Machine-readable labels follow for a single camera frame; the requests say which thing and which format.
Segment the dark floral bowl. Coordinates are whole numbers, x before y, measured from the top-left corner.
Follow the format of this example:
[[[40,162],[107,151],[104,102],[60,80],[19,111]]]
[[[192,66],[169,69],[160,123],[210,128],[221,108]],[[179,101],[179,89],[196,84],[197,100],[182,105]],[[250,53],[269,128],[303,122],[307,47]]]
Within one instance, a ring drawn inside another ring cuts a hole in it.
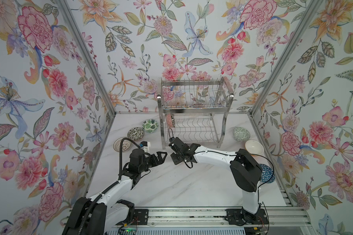
[[[169,128],[175,128],[175,118],[173,114],[166,114],[166,124]]]

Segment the plain white bowl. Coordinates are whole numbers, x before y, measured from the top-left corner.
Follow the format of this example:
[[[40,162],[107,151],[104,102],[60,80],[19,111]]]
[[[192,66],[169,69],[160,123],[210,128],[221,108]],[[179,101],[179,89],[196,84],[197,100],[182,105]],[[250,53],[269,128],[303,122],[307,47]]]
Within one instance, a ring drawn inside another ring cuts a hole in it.
[[[245,143],[245,149],[252,155],[263,155],[264,153],[263,145],[255,140],[248,140]]]

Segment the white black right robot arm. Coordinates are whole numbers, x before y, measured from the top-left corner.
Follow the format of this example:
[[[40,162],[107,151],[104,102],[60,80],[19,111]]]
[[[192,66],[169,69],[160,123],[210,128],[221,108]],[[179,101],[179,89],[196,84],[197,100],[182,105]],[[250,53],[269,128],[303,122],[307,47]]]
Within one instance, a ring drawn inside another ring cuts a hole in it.
[[[237,152],[213,150],[200,144],[186,144],[181,139],[169,139],[169,147],[173,150],[171,158],[175,165],[185,163],[188,168],[203,163],[229,169],[237,186],[242,190],[242,213],[256,216],[260,212],[258,189],[262,175],[262,167],[245,149]]]

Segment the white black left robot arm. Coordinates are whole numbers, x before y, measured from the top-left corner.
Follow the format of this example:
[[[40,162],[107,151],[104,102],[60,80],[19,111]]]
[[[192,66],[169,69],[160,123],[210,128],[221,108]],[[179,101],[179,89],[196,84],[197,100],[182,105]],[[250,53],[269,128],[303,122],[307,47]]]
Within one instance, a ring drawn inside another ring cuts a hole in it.
[[[122,196],[131,191],[144,172],[165,162],[168,153],[150,154],[142,148],[132,151],[119,178],[102,192],[90,198],[81,197],[74,204],[63,230],[64,235],[103,235],[113,225],[133,220],[134,204]]]

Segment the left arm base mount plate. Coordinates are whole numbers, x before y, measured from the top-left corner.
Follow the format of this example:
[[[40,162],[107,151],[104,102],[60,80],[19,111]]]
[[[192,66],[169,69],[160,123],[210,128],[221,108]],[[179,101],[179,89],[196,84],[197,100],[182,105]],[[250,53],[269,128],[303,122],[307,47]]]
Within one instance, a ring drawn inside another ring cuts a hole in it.
[[[148,219],[148,209],[130,209],[127,218],[117,223],[117,225],[147,225]]]

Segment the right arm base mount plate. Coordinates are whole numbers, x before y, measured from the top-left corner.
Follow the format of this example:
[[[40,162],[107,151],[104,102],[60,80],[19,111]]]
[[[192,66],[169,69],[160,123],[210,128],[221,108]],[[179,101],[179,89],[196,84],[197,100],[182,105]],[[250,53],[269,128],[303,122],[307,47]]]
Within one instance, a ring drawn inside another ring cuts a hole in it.
[[[268,225],[269,219],[266,211],[264,209],[259,209],[255,214],[238,208],[238,209],[226,209],[226,216],[224,220],[229,223],[229,225]]]

